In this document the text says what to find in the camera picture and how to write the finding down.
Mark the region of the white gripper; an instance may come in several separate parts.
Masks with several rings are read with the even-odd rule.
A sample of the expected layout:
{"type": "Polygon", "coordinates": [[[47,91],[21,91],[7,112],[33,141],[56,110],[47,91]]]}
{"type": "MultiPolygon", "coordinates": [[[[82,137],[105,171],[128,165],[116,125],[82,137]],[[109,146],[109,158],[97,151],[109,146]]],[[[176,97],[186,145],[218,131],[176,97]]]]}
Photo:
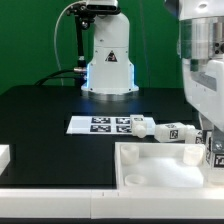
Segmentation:
{"type": "Polygon", "coordinates": [[[197,68],[192,71],[190,61],[182,60],[185,96],[217,127],[212,132],[212,151],[224,154],[224,59],[201,61],[197,68]]]}

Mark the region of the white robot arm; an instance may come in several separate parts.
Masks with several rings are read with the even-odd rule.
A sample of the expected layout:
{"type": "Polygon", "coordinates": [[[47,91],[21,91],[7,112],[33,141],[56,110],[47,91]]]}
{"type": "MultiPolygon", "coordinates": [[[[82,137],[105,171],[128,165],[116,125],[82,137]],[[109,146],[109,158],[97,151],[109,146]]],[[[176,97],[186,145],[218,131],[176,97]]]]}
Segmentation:
{"type": "MultiPolygon", "coordinates": [[[[178,19],[177,53],[187,101],[199,112],[211,153],[224,154],[224,0],[163,0],[178,19]]],[[[93,58],[81,90],[101,99],[138,91],[127,53],[129,25],[117,0],[86,0],[94,18],[93,58]]]]}

